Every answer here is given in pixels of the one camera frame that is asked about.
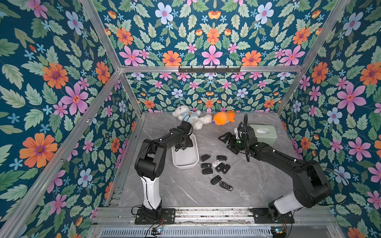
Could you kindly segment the black shield-shaped car key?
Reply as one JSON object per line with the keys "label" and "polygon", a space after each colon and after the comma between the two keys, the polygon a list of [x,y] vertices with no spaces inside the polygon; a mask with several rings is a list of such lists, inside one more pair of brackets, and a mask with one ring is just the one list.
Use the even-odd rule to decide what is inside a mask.
{"label": "black shield-shaped car key", "polygon": [[211,156],[209,154],[203,154],[203,155],[200,156],[200,160],[202,162],[205,162],[205,161],[207,161],[210,158],[211,158]]}

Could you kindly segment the white car key fob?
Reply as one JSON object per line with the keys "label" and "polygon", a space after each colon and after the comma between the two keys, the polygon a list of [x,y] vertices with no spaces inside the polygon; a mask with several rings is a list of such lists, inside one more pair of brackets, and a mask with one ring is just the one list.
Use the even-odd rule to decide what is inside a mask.
{"label": "white car key fob", "polygon": [[213,167],[217,167],[219,164],[221,164],[222,162],[221,161],[219,161],[219,160],[216,160],[216,161],[214,161],[213,163],[212,163],[212,166]]}

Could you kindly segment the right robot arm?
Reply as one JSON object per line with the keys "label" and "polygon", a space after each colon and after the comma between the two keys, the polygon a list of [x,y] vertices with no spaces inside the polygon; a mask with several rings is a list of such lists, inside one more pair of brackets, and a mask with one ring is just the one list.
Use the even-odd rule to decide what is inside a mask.
{"label": "right robot arm", "polygon": [[292,179],[293,191],[268,205],[268,215],[273,220],[294,210],[312,208],[332,193],[322,167],[315,161],[306,162],[258,141],[253,128],[240,125],[238,135],[227,132],[218,139],[227,144],[234,154],[244,152],[247,161],[253,157],[268,163]]}

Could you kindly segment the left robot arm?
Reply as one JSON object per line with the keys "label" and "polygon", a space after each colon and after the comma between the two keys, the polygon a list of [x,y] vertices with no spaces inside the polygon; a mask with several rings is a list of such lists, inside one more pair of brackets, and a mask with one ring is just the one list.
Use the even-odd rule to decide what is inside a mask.
{"label": "left robot arm", "polygon": [[159,180],[164,171],[167,151],[176,145],[179,145],[181,149],[188,148],[191,131],[190,123],[181,122],[178,127],[170,129],[166,135],[143,141],[135,162],[135,170],[143,184],[144,208],[157,211],[161,207]]}

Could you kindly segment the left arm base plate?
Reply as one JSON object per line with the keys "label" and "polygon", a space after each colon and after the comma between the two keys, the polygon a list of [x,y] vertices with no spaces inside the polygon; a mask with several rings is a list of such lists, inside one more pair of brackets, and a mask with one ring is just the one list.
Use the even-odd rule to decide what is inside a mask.
{"label": "left arm base plate", "polygon": [[148,208],[140,208],[137,211],[135,225],[152,225],[152,224],[174,224],[176,218],[176,209],[161,208],[154,211]]}

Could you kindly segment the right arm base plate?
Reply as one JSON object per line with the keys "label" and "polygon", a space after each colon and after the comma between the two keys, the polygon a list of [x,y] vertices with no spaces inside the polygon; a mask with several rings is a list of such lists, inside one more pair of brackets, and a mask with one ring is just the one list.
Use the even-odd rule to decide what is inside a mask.
{"label": "right arm base plate", "polygon": [[272,208],[251,208],[256,224],[294,224],[292,212],[280,214]]}

